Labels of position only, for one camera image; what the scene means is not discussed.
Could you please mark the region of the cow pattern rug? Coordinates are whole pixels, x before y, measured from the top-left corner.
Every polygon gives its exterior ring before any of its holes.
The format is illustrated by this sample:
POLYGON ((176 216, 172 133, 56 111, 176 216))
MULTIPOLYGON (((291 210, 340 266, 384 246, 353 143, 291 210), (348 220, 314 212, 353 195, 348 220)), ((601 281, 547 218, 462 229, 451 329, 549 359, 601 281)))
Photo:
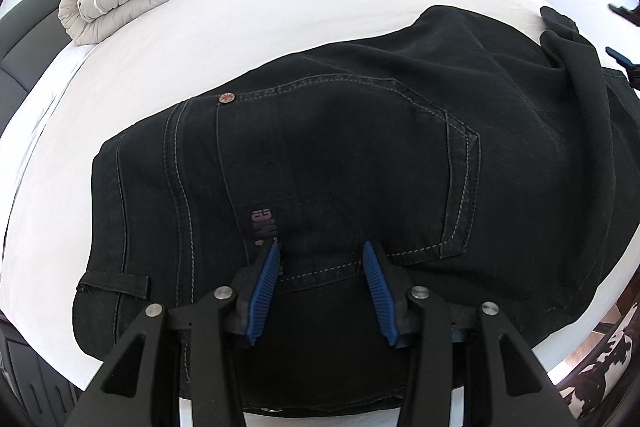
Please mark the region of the cow pattern rug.
POLYGON ((578 421, 585 421, 639 361, 639 300, 559 384, 561 397, 578 421))

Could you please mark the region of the grey upholstered headboard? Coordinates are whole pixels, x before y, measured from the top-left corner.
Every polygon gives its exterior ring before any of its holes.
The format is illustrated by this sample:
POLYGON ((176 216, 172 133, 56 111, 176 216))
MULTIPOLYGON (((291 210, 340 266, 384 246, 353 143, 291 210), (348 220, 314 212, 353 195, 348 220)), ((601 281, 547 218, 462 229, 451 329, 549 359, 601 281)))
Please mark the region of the grey upholstered headboard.
POLYGON ((1 132, 55 57, 70 43, 70 36, 58 19, 60 2, 22 0, 1 19, 1 132))

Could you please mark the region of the black jeans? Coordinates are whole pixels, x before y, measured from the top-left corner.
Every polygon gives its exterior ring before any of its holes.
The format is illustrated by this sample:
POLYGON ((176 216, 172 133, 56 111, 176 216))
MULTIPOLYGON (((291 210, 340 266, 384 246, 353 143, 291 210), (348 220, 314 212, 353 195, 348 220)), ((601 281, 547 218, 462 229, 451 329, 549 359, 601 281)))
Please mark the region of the black jeans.
POLYGON ((410 355, 363 273, 381 246, 448 303, 497 303, 531 344, 580 317, 639 224, 639 98, 574 23, 532 40, 433 6, 391 34, 280 57, 111 136, 73 306, 106 357, 151 303, 192 305, 276 241, 245 406, 289 417, 397 407, 410 355))

